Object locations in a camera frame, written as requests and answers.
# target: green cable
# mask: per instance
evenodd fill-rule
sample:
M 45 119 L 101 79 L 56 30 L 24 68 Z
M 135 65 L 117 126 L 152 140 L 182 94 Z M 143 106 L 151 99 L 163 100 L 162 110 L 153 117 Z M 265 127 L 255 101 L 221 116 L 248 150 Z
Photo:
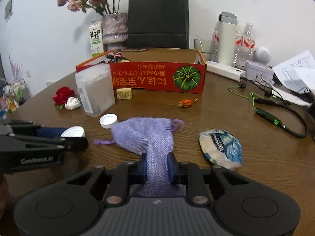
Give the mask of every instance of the green cable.
M 250 99 L 249 97 L 243 96 L 243 95 L 241 95 L 241 94 L 238 94 L 238 93 L 232 91 L 231 88 L 239 88 L 239 85 L 237 85 L 237 86 L 229 86 L 229 92 L 231 92 L 231 93 L 233 93 L 234 95 L 237 95 L 237 96 L 239 96 L 239 97 L 246 98 L 246 99 Z
M 261 95 L 259 95 L 259 94 L 255 93 L 255 92 L 252 92 L 252 91 L 251 91 L 251 92 L 249 93 L 249 97 L 246 97 L 246 96 L 243 96 L 243 95 L 241 95 L 241 94 L 238 94 L 238 93 L 232 91 L 231 88 L 239 88 L 239 85 L 236 85 L 236 86 L 229 86 L 229 92 L 231 92 L 232 94 L 237 95 L 237 96 L 239 96 L 239 97 L 241 97 L 241 98 L 252 99 L 253 108 L 254 108 L 255 111 L 257 111 L 257 109 L 256 109 L 256 107 L 255 107 L 255 95 L 256 95 L 257 97 L 259 97 L 259 98 L 263 98 Z

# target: white flower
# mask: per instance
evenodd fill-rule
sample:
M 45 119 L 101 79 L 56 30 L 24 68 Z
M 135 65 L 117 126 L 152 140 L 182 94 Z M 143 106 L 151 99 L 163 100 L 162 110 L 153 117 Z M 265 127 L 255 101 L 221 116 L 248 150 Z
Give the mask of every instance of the white flower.
M 74 110 L 80 106 L 81 104 L 79 99 L 75 97 L 68 98 L 67 103 L 65 104 L 65 108 L 67 108 L 68 110 Z

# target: wall picture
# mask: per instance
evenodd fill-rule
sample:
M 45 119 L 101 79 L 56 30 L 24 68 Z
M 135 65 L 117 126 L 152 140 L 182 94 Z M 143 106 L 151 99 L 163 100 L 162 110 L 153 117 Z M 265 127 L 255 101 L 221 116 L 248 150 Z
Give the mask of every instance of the wall picture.
M 4 18 L 7 23 L 13 14 L 13 0 L 9 0 L 4 8 Z

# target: white speaker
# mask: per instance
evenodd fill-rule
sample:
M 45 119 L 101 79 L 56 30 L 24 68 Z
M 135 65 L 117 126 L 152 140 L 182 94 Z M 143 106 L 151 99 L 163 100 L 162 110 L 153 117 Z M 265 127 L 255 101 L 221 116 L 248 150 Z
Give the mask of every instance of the white speaker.
M 271 53 L 266 47 L 260 46 L 255 49 L 255 61 L 267 64 L 270 60 Z

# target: paper document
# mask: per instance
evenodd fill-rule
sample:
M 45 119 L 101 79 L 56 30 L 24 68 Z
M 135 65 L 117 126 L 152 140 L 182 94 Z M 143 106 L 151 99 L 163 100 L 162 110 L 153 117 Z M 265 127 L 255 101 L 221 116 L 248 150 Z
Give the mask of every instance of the paper document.
M 272 87 L 273 90 L 277 91 L 280 93 L 280 95 L 283 97 L 284 100 L 286 101 L 290 101 L 291 103 L 294 103 L 294 104 L 297 104 L 297 105 L 300 105 L 300 106 L 310 106 L 311 104 L 308 103 L 308 102 L 305 102 L 304 100 L 300 99 L 299 97 L 297 96 L 294 96 L 290 93 L 287 93 L 283 90 L 280 90 L 276 87 Z M 280 97 L 280 95 L 278 93 L 276 93 L 275 91 L 272 92 L 272 96 L 273 97 Z
M 299 78 L 305 83 L 305 85 L 313 93 L 315 93 L 315 69 L 295 68 L 295 71 Z
M 305 92 L 307 86 L 294 70 L 295 68 L 315 68 L 315 60 L 309 51 L 302 52 L 299 55 L 288 59 L 273 67 L 273 70 L 285 87 L 301 94 Z

